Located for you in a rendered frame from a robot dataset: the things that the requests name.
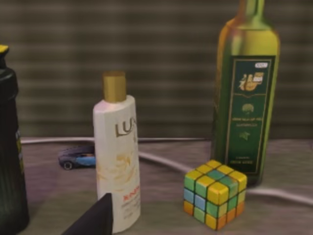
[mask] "white cable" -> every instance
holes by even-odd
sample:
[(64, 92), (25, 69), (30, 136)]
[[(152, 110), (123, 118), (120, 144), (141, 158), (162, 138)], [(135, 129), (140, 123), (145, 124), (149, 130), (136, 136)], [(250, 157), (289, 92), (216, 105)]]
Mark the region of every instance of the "white cable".
[[(166, 141), (167, 138), (153, 138), (148, 140), (153, 141)], [(169, 138), (169, 141), (177, 141), (177, 140), (195, 140), (195, 139), (189, 139), (189, 138), (182, 138), (182, 139), (171, 139)], [(93, 142), (93, 138), (88, 137), (70, 137), (70, 138), (46, 138), (46, 139), (32, 139), (32, 140), (22, 140), (22, 144), (37, 144), (37, 143), (57, 143), (57, 142)], [(159, 163), (165, 166), (168, 166), (172, 169), (175, 169), (181, 173), (187, 173), (190, 170), (192, 170), (191, 167), (188, 167), (186, 165), (174, 162), (172, 160), (159, 157), (157, 155), (151, 154), (151, 153), (145, 153), (145, 152), (139, 152), (139, 156), (141, 159), (149, 160), (155, 163)], [(276, 197), (279, 199), (284, 199), (308, 206), (313, 206), (313, 199), (304, 197), (301, 195), (295, 195), (292, 193), (288, 193), (282, 190), (278, 189), (272, 189), (272, 188), (253, 188), (253, 189), (247, 189), (246, 193), (248, 195), (258, 195), (258, 196), (268, 196), (268, 197)]]

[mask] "gray table surface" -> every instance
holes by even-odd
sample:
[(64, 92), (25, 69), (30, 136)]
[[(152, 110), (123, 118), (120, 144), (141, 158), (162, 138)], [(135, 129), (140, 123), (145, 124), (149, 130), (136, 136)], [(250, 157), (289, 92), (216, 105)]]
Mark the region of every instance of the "gray table surface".
[[(24, 145), (31, 223), (20, 235), (59, 235), (96, 200), (95, 170), (65, 171), (58, 151), (68, 144)], [(140, 150), (192, 167), (204, 163), (209, 142), (141, 144)], [(270, 141), (263, 187), (285, 189), (313, 198), (311, 141)], [(123, 235), (313, 235), (313, 208), (257, 196), (245, 212), (214, 232), (182, 210), (183, 175), (141, 161), (142, 216)]]

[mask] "colorful puzzle cube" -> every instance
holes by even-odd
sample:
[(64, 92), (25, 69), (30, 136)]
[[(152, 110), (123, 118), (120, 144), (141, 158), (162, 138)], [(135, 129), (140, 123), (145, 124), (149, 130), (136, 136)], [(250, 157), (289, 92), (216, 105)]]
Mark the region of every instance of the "colorful puzzle cube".
[(219, 230), (245, 207), (247, 177), (211, 160), (188, 172), (184, 179), (184, 211)]

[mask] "toy car wheel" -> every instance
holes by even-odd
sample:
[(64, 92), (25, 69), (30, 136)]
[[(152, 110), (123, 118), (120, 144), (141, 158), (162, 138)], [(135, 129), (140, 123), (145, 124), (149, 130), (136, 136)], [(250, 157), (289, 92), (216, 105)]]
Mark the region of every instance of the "toy car wheel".
[(72, 170), (74, 168), (74, 165), (71, 162), (65, 162), (63, 163), (63, 168), (64, 170)]

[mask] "corrugated wall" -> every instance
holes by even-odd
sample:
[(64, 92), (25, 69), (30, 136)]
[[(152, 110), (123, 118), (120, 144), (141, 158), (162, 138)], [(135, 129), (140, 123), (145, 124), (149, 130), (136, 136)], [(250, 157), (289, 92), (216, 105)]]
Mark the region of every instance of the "corrugated wall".
[[(209, 137), (219, 32), (238, 0), (2, 0), (23, 136), (92, 135), (104, 70), (125, 70), (141, 137)], [(272, 138), (313, 138), (313, 1), (267, 0), (282, 39)]]

